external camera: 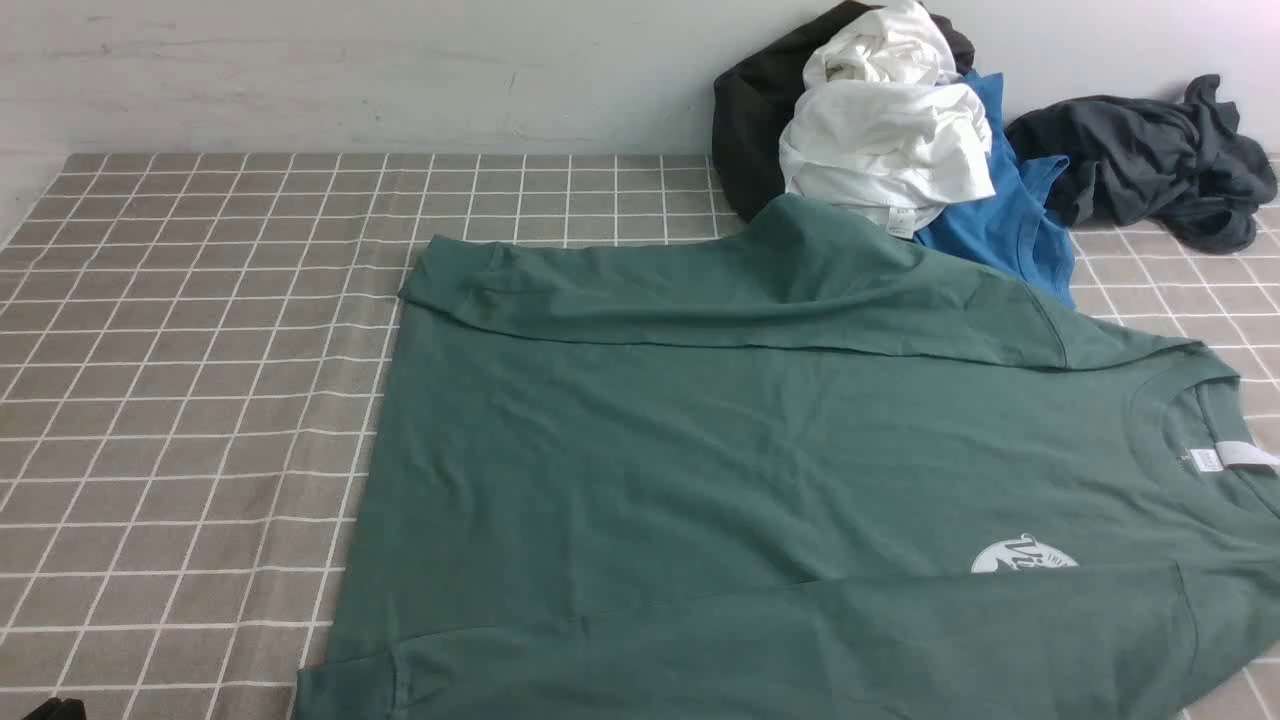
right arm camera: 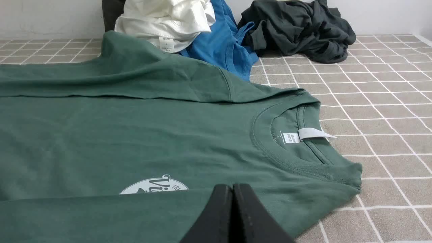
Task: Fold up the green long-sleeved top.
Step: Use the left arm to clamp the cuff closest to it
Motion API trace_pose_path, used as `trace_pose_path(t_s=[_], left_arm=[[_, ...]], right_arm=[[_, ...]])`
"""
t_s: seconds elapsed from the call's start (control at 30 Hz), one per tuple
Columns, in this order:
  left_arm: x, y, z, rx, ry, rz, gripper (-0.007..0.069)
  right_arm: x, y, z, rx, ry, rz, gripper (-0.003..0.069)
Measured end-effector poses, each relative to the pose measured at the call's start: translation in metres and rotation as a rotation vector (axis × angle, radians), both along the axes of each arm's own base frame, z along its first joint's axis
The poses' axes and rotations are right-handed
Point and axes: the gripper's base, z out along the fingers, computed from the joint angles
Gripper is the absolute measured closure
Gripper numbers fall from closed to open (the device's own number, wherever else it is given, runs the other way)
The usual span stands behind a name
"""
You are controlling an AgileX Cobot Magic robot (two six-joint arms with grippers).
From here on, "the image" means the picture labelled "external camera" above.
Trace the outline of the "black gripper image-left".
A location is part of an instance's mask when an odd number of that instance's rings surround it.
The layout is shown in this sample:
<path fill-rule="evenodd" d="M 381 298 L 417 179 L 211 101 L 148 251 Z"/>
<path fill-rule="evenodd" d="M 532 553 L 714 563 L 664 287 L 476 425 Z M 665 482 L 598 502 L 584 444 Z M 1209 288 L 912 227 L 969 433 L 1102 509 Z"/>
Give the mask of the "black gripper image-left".
<path fill-rule="evenodd" d="M 86 720 L 84 703 L 77 698 L 50 697 L 31 710 L 23 720 Z"/>

